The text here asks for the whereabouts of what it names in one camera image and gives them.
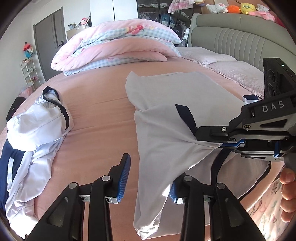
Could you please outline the person's right hand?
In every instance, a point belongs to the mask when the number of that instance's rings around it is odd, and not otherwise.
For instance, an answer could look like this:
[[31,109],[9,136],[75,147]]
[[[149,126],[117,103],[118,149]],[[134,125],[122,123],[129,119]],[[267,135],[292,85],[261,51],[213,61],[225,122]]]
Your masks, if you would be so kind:
[[280,207],[282,209],[281,220],[288,223],[292,220],[296,209],[296,184],[295,172],[290,168],[283,168],[280,175],[282,199]]

